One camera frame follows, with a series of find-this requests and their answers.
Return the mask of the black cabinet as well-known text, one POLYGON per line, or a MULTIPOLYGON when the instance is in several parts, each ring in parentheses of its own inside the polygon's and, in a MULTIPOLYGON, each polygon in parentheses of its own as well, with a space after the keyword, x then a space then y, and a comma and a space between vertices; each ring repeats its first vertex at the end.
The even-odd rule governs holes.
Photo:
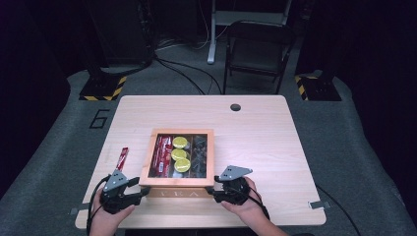
POLYGON ((154 24, 149 0, 87 0, 109 65, 147 67, 154 54, 154 24))

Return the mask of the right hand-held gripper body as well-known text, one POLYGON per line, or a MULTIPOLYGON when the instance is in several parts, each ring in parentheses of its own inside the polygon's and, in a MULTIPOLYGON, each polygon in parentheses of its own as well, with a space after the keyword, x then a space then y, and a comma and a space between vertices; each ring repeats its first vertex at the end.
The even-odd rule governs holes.
POLYGON ((244 176, 252 173, 251 168, 228 165, 219 175, 222 180, 222 190, 226 195, 226 202, 242 205, 248 200, 250 187, 244 176))

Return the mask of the bunch of red packets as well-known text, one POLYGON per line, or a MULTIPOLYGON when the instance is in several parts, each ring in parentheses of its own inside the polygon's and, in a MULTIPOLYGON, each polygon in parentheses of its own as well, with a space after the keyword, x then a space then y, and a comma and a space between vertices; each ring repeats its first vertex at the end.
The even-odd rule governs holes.
POLYGON ((149 177, 168 177, 172 150, 173 144, 171 136, 160 135, 157 137, 152 155, 149 177))

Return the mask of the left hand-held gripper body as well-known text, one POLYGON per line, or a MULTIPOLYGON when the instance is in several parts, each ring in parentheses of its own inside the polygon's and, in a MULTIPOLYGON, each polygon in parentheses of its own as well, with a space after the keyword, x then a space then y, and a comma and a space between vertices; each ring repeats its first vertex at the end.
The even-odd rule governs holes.
POLYGON ((124 192, 134 182, 128 179, 120 170, 115 169, 106 182, 100 195, 100 203, 105 211, 115 214, 135 203, 131 195, 124 192))

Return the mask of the person's right hand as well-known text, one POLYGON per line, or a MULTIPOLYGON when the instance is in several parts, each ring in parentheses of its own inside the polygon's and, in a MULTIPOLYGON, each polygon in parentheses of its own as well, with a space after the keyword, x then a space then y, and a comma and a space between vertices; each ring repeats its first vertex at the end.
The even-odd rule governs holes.
POLYGON ((245 180, 250 187, 249 198, 245 203, 238 206, 223 201, 220 204, 228 211, 236 214, 245 224, 249 225, 256 218, 266 216, 261 207, 262 197, 257 193, 255 183, 249 177, 246 177, 245 180))

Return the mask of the wooden box with glass lid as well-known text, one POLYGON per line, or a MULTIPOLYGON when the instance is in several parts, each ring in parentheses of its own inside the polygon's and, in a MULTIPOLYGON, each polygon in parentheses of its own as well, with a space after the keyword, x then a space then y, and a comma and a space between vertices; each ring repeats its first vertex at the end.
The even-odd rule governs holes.
POLYGON ((214 185, 214 135, 212 129, 153 129, 149 139, 149 148, 147 158, 144 161, 140 185, 150 187, 149 198, 207 198, 209 194, 207 187, 212 188, 214 185), (152 161, 152 155, 156 139, 160 135, 169 135, 172 141, 175 137, 185 137, 189 146, 181 148, 187 152, 187 159, 191 162, 193 142, 195 136, 206 136, 208 141, 207 148, 207 177, 193 178, 191 176, 191 167, 187 172, 182 173, 183 178, 172 178, 175 170, 174 160, 171 157, 169 173, 167 178, 149 177, 149 170, 152 161))

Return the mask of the pile of dark packets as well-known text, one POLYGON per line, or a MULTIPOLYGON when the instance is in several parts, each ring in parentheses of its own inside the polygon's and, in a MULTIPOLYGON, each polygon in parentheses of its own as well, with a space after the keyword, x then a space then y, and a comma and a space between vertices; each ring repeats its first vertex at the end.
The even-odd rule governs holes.
POLYGON ((195 136, 191 157, 191 176, 193 178, 207 177, 207 148, 206 136, 195 136))

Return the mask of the black folding chair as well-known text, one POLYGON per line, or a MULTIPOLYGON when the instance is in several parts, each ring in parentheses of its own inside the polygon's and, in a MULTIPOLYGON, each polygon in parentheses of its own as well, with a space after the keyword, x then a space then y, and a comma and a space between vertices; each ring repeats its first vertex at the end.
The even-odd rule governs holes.
POLYGON ((223 94, 234 71, 272 77, 278 94, 295 32, 286 25, 242 20, 228 27, 223 74, 223 94))

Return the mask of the black yellow striped stand base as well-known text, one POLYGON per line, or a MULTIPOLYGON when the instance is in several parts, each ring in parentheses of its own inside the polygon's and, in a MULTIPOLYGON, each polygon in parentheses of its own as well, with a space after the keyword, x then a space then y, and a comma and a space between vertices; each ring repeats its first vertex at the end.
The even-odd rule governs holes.
POLYGON ((324 82, 318 77, 296 76, 299 93, 306 101, 341 101, 332 82, 324 82))
POLYGON ((80 92, 79 100, 116 100, 126 80, 126 77, 118 76, 106 76, 101 82, 88 79, 80 92))

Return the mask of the yellow round capsule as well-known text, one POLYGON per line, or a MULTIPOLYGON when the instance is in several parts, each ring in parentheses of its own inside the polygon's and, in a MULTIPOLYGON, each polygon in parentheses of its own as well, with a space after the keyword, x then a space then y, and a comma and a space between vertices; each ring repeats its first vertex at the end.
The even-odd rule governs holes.
POLYGON ((180 148, 175 148, 172 152, 171 152, 171 157, 174 160, 178 160, 178 159, 186 159, 188 156, 187 152, 185 152, 183 149, 180 148))
POLYGON ((174 168, 177 172, 184 173, 187 172, 191 167, 191 162, 187 158, 177 159, 174 163, 174 168))
POLYGON ((172 141, 172 144, 175 148, 187 148, 189 146, 189 142, 185 137, 175 137, 172 141))

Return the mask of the white desk frame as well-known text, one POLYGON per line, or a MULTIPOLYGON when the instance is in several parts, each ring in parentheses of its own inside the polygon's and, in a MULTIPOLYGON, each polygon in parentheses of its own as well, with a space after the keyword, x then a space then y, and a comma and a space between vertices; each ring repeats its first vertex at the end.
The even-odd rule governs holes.
POLYGON ((216 9, 216 0, 211 0, 210 42, 207 62, 211 65, 215 61, 216 52, 216 27, 230 26, 232 23, 249 20, 265 23, 285 25, 289 16, 292 0, 285 0, 285 8, 282 13, 262 13, 250 11, 220 11, 216 9))

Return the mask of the person's left hand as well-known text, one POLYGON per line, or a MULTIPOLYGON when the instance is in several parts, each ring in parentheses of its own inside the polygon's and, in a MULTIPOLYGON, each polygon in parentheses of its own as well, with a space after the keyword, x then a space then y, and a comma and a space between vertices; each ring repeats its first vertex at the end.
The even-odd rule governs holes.
POLYGON ((119 224, 134 211, 135 206, 130 205, 115 214, 111 214, 105 211, 101 206, 101 192, 102 189, 99 189, 94 196, 92 205, 93 217, 91 227, 98 229, 106 228, 107 230, 110 228, 118 228, 119 224))

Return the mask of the red stick packet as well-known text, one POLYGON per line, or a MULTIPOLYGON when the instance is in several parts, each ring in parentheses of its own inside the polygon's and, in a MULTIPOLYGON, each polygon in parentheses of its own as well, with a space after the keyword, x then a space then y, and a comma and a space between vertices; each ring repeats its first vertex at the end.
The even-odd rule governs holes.
POLYGON ((125 164, 125 161, 126 161, 128 152, 129 152, 129 148, 128 147, 123 147, 122 148, 121 153, 120 153, 119 158, 118 158, 117 165, 116 165, 116 169, 117 170, 119 170, 119 171, 122 171, 123 170, 123 167, 124 167, 124 164, 125 164))

